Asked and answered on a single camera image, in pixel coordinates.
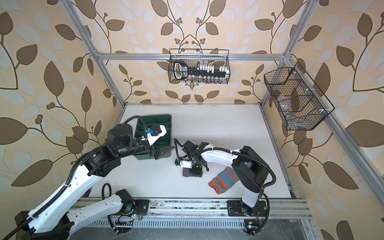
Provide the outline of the blue striped sock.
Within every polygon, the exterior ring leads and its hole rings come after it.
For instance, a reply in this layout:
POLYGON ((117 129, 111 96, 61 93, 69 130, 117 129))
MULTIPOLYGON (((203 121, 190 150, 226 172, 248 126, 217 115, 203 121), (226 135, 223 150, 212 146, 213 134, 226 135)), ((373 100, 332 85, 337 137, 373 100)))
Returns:
POLYGON ((229 190, 238 181, 239 178, 234 169, 226 167, 222 172, 214 177, 208 185, 216 192, 216 194, 220 195, 229 190))

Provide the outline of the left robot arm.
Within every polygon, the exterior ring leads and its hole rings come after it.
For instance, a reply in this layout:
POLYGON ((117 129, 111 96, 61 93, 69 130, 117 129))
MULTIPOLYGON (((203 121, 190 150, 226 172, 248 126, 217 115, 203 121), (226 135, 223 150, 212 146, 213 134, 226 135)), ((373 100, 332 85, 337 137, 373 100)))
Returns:
POLYGON ((120 166, 122 158, 147 153, 158 160, 173 150, 173 147, 159 151, 155 148, 155 142, 167 134, 169 127, 152 124, 145 128, 144 135, 139 138, 134 138, 133 128, 127 123, 118 124, 109 130, 104 144, 84 154, 74 163, 60 188, 35 209, 22 211, 15 217, 17 227, 5 239, 24 231, 24 240, 66 240, 99 218, 114 214, 136 214, 138 208, 135 200, 125 189, 85 208, 71 208, 87 190, 120 166))

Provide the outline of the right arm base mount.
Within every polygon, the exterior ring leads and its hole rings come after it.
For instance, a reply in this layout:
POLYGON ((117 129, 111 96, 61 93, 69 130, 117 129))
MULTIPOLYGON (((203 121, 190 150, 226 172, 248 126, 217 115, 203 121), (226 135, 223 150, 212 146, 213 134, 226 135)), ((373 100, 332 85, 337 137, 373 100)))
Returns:
POLYGON ((244 204, 242 200, 227 201, 228 215, 230 217, 265 217, 267 215, 267 204, 265 201, 257 201, 251 208, 244 204))

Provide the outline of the purple sock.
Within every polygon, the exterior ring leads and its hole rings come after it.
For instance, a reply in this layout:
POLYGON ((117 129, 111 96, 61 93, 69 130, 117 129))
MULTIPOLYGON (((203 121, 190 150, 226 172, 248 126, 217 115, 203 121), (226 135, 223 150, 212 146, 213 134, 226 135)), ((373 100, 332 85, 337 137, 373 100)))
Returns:
POLYGON ((202 170, 197 170, 195 171, 194 169, 188 169, 188 168, 183 168, 182 176, 183 177, 196 177, 196 178, 201 178, 203 175, 202 170))

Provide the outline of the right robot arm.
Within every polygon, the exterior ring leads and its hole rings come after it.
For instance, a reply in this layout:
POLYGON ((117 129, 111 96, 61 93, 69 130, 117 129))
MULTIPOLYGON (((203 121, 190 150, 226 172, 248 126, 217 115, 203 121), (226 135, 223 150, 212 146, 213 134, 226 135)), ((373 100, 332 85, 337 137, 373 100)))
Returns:
POLYGON ((175 140, 176 147, 185 153, 180 156, 176 149, 175 165, 183 168, 184 177, 202 177, 203 168, 209 171, 208 164, 225 166, 209 183, 216 194, 225 193, 236 183, 245 187, 240 201, 240 209, 246 216, 257 213, 257 203, 264 196, 265 188, 276 183, 276 175, 270 166, 249 146, 240 150, 227 150, 202 142, 195 145, 190 141, 181 145, 175 140))

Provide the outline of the green divided tray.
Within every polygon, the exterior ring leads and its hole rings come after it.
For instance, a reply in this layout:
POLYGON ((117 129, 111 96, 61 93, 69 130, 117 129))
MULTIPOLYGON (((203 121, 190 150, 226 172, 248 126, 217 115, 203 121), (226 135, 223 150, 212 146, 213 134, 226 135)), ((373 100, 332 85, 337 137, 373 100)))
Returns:
POLYGON ((171 143, 172 116, 170 114, 147 115, 147 116, 142 116, 142 118, 145 121, 147 127, 144 126, 141 120, 138 120, 136 124, 135 134, 134 134, 135 138, 141 139, 142 136, 147 137, 148 134, 146 133, 146 130, 150 129, 149 133, 152 136, 157 137, 156 142, 152 144, 152 147, 154 147, 156 151, 160 151, 163 148, 168 148, 172 146, 172 143, 171 143), (162 134, 161 137, 157 133, 162 130, 160 126, 164 126, 166 128, 166 133, 164 135, 162 134))

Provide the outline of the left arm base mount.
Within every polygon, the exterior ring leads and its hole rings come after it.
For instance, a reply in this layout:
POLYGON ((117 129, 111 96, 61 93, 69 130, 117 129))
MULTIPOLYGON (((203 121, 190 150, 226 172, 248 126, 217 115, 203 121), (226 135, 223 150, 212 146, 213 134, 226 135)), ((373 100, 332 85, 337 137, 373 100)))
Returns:
POLYGON ((129 203, 124 203, 122 208, 115 213, 117 216, 144 216, 149 210, 150 200, 148 199, 134 199, 129 203))

